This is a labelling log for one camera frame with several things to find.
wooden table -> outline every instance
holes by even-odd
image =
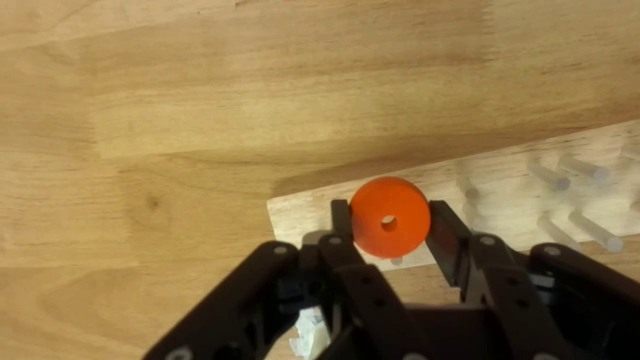
[[[271,195],[638,118],[638,38],[635,0],[5,3],[0,358],[140,358]]]

screw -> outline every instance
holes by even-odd
[[[182,346],[166,354],[165,360],[192,360],[192,358],[194,358],[194,352],[188,346]]]
[[[535,354],[535,360],[558,360],[558,355],[549,354],[549,352],[538,352],[538,354]]]
[[[561,256],[563,254],[563,249],[558,245],[544,245],[543,252],[549,254],[549,256]]]
[[[402,360],[426,360],[426,355],[421,352],[409,352],[402,355]]]
[[[487,245],[494,245],[494,243],[497,243],[497,237],[483,235],[480,242],[487,243]]]
[[[286,252],[288,252],[286,245],[277,245],[277,247],[275,247],[275,254],[286,254]]]

orange ball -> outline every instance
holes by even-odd
[[[426,242],[432,213],[425,193],[402,177],[377,177],[353,195],[356,243],[378,257],[402,257]]]

light wooden plank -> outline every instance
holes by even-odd
[[[446,200],[477,230],[494,232],[511,245],[526,249],[550,239],[538,227],[538,218],[544,211],[579,242],[590,239],[590,235],[568,219],[568,213],[576,207],[619,235],[640,233],[640,213],[633,210],[640,185],[640,164],[621,156],[622,145],[629,143],[640,143],[640,120],[381,175],[411,180],[428,197]],[[568,175],[573,187],[568,192],[550,190],[529,169],[529,162],[536,159],[558,169],[561,156],[576,156],[605,165],[613,171],[613,180],[597,185],[571,171],[558,171]],[[468,177],[478,187],[478,200],[472,201],[465,195],[459,175]],[[277,237],[301,245],[304,233],[328,230],[331,200],[351,197],[368,180],[273,197],[268,211]],[[468,206],[483,213],[483,221],[478,221],[478,213],[468,211]],[[364,256],[385,270],[435,262],[425,243],[405,256],[402,264]]]

wooden surface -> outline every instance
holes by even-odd
[[[140,358],[273,195],[640,118],[638,38],[637,0],[5,1],[0,358]]]
[[[375,177],[405,177],[418,185],[428,200],[446,200],[477,232],[501,233],[508,245],[529,249],[535,243],[554,239],[538,225],[541,216],[550,218],[575,242],[595,239],[571,221],[568,216],[576,210],[621,237],[638,235],[640,211],[633,204],[640,197],[640,159],[624,156],[624,148],[637,145],[640,145],[640,120],[377,173]],[[608,175],[597,183],[595,177],[566,171],[558,165],[563,156],[601,165]],[[544,165],[564,177],[568,187],[558,190],[558,182],[550,185],[541,180],[531,164]],[[302,245],[304,233],[331,230],[328,204],[334,197],[351,200],[371,180],[359,177],[268,200],[277,237]],[[468,187],[461,187],[462,180],[475,187],[475,197],[465,193]],[[426,243],[402,257],[377,257],[364,249],[361,254],[381,270],[435,264]]]

